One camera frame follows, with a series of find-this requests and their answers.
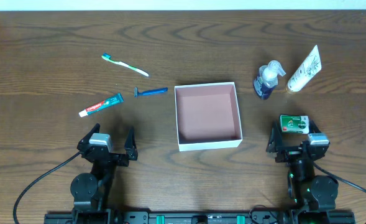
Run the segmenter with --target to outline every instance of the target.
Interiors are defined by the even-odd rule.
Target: wooden table
[[[288,79],[316,44],[321,72],[287,94]],[[104,52],[152,77],[105,62]],[[262,101],[252,80],[270,60],[287,75]],[[241,145],[179,152],[173,87],[224,81],[237,86]],[[134,98],[135,86],[170,91]],[[78,116],[117,92],[123,104]],[[116,207],[282,206],[287,168],[265,153],[279,114],[314,119],[331,140],[318,164],[366,188],[366,11],[0,12],[0,223],[12,223],[21,191],[76,153],[95,123],[118,152],[128,127],[135,128],[139,160],[117,170]],[[90,168],[75,159],[33,186],[19,205],[20,222],[71,210],[70,182]],[[366,221],[365,193],[341,183],[336,203]]]

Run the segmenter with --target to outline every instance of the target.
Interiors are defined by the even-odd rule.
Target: toothbrush
[[[145,77],[149,77],[150,76],[147,72],[145,72],[145,71],[143,71],[141,69],[135,68],[133,66],[130,66],[130,65],[124,63],[124,62],[116,62],[114,60],[111,60],[111,56],[109,54],[107,54],[107,53],[104,53],[101,57],[104,60],[108,61],[108,62],[114,63],[116,65],[122,65],[123,67],[126,67],[126,68],[129,68],[129,69],[133,70],[133,71],[136,71],[136,72],[140,73],[141,75],[143,75]]]

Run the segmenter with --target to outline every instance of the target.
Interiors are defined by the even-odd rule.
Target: toothbrush head
[[[111,59],[111,56],[109,54],[107,54],[107,53],[103,53],[103,56],[106,57],[106,58],[108,58],[108,59]]]
[[[137,97],[139,95],[139,89],[137,87],[134,87],[134,97]]]

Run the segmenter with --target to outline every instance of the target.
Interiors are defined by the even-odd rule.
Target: pump dispenser head
[[[284,76],[286,72],[283,70],[281,63],[276,60],[272,60],[268,63],[268,67],[263,71],[263,77],[266,80],[272,80],[277,77],[277,75]]]

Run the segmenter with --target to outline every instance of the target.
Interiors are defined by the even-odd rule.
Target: red label
[[[100,106],[102,106],[104,104],[105,100],[96,104],[96,105],[93,105],[93,106],[90,106],[88,108],[86,108],[86,112],[89,112],[89,111],[95,111],[96,109],[100,108]]]

